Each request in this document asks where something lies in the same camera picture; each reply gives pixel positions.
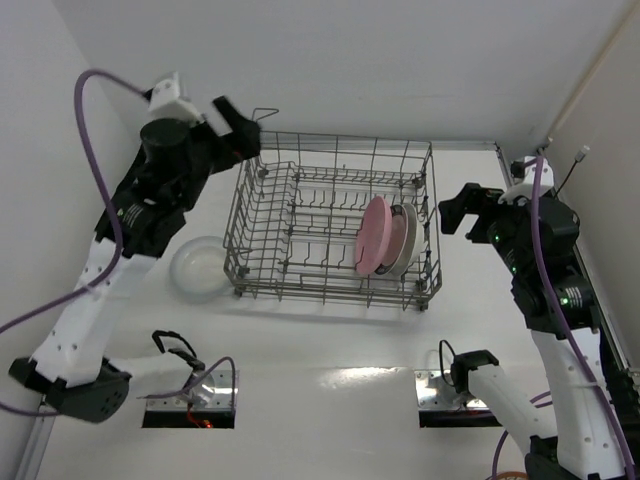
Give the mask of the plain white plate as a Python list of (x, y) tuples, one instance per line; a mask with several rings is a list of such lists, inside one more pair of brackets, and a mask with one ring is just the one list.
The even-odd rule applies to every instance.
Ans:
[(410, 203), (405, 203), (402, 207), (406, 214), (408, 230), (401, 254), (391, 270), (395, 276), (403, 275), (426, 248), (424, 226), (420, 223), (416, 208)]

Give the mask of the white plate with lettered rim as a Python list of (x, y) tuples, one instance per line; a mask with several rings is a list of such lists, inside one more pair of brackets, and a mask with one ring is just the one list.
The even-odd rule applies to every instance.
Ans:
[(400, 204), (393, 205), (391, 207), (391, 213), (392, 224), (389, 245), (381, 261), (381, 264), (375, 271), (376, 275), (384, 275), (388, 273), (397, 263), (404, 249), (408, 235), (409, 227), (407, 213), (404, 206)]

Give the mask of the pink plate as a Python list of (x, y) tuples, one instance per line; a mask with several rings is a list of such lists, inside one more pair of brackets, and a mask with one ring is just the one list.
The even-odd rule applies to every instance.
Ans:
[(367, 205), (355, 245), (355, 270), (366, 276), (381, 265), (391, 237), (392, 211), (388, 202), (375, 196)]

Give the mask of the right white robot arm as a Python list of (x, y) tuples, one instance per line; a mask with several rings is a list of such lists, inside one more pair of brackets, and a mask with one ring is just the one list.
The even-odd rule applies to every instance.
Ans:
[(512, 436), (531, 479), (633, 479), (633, 458), (606, 393), (600, 320), (590, 283), (574, 265), (575, 213), (547, 195), (535, 207), (465, 184), (439, 204), (441, 230), (477, 217), (466, 237), (492, 245), (541, 356), (555, 418), (545, 419), (487, 350), (455, 355), (455, 390), (483, 401)]

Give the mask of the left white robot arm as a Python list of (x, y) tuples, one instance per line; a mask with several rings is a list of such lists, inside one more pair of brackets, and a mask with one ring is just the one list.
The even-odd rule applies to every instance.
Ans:
[(205, 120), (165, 117), (141, 128), (137, 155), (95, 227), (77, 296), (36, 351), (11, 364), (10, 377), (41, 394), (49, 415), (97, 424), (128, 398), (188, 396), (206, 378), (190, 345), (136, 359), (105, 351), (129, 299), (184, 227), (209, 177), (260, 153), (260, 125), (225, 96), (212, 104), (230, 128), (224, 135)]

